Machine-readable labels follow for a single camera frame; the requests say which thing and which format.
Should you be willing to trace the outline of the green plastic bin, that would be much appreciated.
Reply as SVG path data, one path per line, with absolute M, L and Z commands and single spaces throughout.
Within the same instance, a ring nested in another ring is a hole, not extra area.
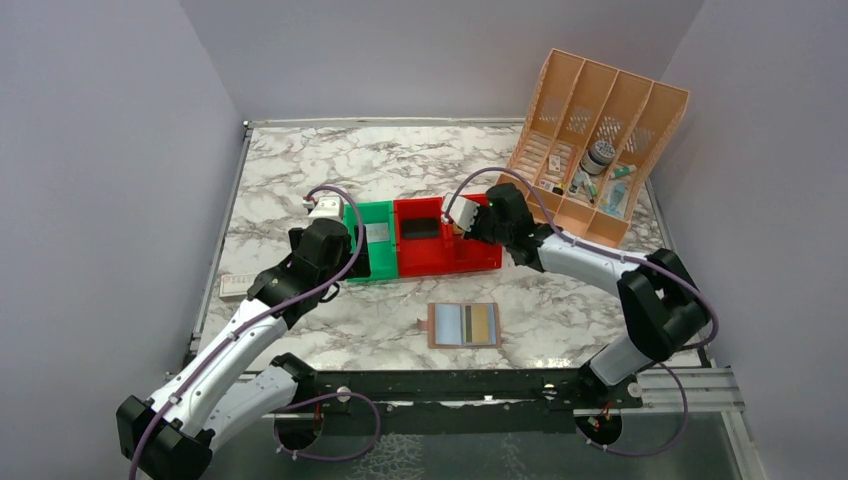
M 394 205 L 392 201 L 357 204 L 365 227 L 369 223 L 387 222 L 393 234 L 389 242 L 368 242 L 365 227 L 365 244 L 357 263 L 348 273 L 352 282 L 393 280 L 399 277 Z

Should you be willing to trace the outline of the red double plastic bin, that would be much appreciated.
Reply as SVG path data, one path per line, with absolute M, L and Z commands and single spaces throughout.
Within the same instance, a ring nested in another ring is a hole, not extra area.
M 419 277 L 497 270 L 502 267 L 503 248 L 470 240 L 451 225 L 441 222 L 441 197 L 418 197 L 393 201 L 396 222 L 397 260 L 400 277 Z M 403 240 L 400 222 L 408 218 L 436 218 L 440 237 Z

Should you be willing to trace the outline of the brown leather card holder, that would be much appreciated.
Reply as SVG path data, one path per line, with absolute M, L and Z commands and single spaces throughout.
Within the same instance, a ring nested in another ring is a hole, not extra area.
M 485 349 L 502 345 L 500 312 L 496 303 L 429 303 L 417 320 L 431 349 Z

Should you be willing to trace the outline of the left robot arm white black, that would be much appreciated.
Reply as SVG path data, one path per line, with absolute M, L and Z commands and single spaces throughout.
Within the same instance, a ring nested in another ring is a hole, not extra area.
M 319 218 L 294 229 L 291 253 L 260 272 L 226 327 L 181 372 L 146 399 L 129 396 L 116 413 L 129 476 L 198 479 L 212 456 L 271 409 L 306 408 L 314 384 L 297 372 L 269 366 L 250 383 L 247 367 L 306 313 L 333 298 L 365 246 L 338 220 Z

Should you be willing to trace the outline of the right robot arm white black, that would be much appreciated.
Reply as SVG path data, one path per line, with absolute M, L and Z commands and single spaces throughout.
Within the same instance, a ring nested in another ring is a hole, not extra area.
M 571 237 L 538 222 L 512 183 L 487 190 L 477 203 L 458 195 L 443 203 L 443 218 L 465 238 L 503 247 L 519 266 L 573 277 L 616 296 L 626 331 L 579 369 L 577 393 L 600 407 L 638 371 L 682 350 L 710 319 L 679 257 L 668 249 L 633 254 Z

